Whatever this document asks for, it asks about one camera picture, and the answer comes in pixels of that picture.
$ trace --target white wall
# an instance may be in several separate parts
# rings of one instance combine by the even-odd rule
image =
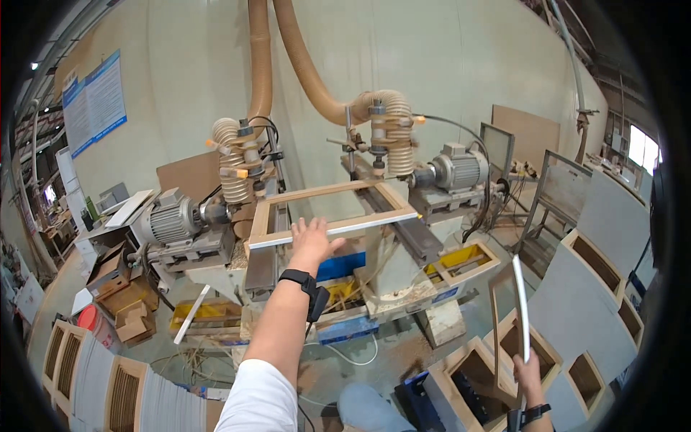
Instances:
[[[561,123],[559,152],[575,157],[576,87],[563,42],[516,0],[294,0],[312,59],[333,95],[401,91],[415,112],[443,115],[479,131],[501,104]],[[293,73],[269,4],[274,62],[272,116],[294,188],[346,181],[343,128],[312,108]],[[205,151],[213,122],[241,118],[249,96],[247,2],[126,0],[95,29],[87,73],[120,48],[128,122],[75,159],[85,195],[124,181],[156,187],[155,168]],[[591,118],[587,151],[597,151],[607,103],[580,65]],[[369,128],[361,127],[369,139]],[[469,141],[451,126],[418,127],[419,159],[444,142]],[[350,203],[315,213],[337,214]]]

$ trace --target white sleeve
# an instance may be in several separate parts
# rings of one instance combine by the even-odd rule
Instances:
[[[297,431],[295,388],[266,361],[240,363],[214,432]]]

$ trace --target cardboard box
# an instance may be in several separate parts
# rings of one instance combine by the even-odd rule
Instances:
[[[115,316],[115,332],[121,341],[139,343],[156,333],[156,321],[146,304],[139,300]]]
[[[152,312],[158,309],[158,296],[149,287],[149,282],[141,267],[131,270],[127,285],[119,285],[116,290],[102,294],[97,301],[103,309],[115,317],[119,311],[138,300],[143,301]]]
[[[96,261],[86,289],[97,301],[129,283],[130,268],[125,257],[130,252],[134,252],[132,246],[123,241]]]

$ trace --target concrete floor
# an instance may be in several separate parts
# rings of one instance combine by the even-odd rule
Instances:
[[[529,186],[526,186],[520,197],[521,203],[528,208],[534,195],[534,188]],[[508,213],[512,211],[513,204],[510,204]],[[518,240],[521,230],[521,228],[512,227],[498,228],[492,231],[491,236],[488,234],[474,234],[471,236],[471,239],[481,238],[502,261],[506,262],[510,259],[510,256],[504,250],[504,245],[514,244]],[[29,362],[37,377],[40,376],[43,366],[48,338],[50,337],[51,322],[55,318],[55,313],[68,315],[71,311],[75,294],[85,286],[85,280],[81,276],[81,270],[79,269],[81,262],[79,253],[73,251],[58,277],[46,289],[46,298],[41,310],[37,314],[28,346]],[[524,277],[528,283],[528,296],[530,297],[538,286],[540,279],[526,268],[524,268]],[[202,288],[203,285],[192,283],[186,277],[182,277],[177,280],[176,285],[167,296],[173,304],[176,304],[183,299],[195,299]],[[489,290],[486,278],[477,278],[473,281],[473,287],[471,288],[477,288],[480,295],[472,302],[460,306],[466,323],[466,334],[436,350],[431,349],[424,334],[412,317],[383,324],[374,337],[362,337],[334,346],[346,357],[355,362],[362,363],[368,361],[374,355],[376,339],[379,353],[377,358],[366,366],[349,364],[328,348],[306,346],[302,354],[298,387],[302,397],[308,398],[311,401],[308,402],[305,399],[300,399],[301,405],[307,414],[316,420],[315,424],[323,430],[340,431],[338,421],[333,419],[336,411],[327,405],[335,405],[340,391],[350,382],[368,383],[393,404],[397,404],[394,396],[394,387],[404,379],[421,373],[431,364],[453,352],[474,336],[485,336],[492,327]],[[503,317],[512,308],[513,294],[508,288],[501,290],[498,295],[500,316]],[[152,339],[138,346],[125,349],[122,355],[147,363],[153,362],[153,369],[173,382],[192,384],[190,381],[190,370],[186,367],[182,358],[176,356],[170,360],[167,359],[167,357],[178,352],[178,347],[173,344],[173,339],[167,331],[172,311],[161,303],[155,315],[157,334]],[[212,379],[215,378],[220,381],[232,382],[235,375],[231,359],[224,355],[209,357],[202,363],[200,368],[203,373],[211,375]],[[218,388],[230,387],[229,384],[213,380],[197,380],[194,384]],[[597,412],[595,412],[588,423],[579,427],[577,431],[592,430],[609,410],[613,401],[614,395],[608,388],[603,398],[603,403],[600,404]]]

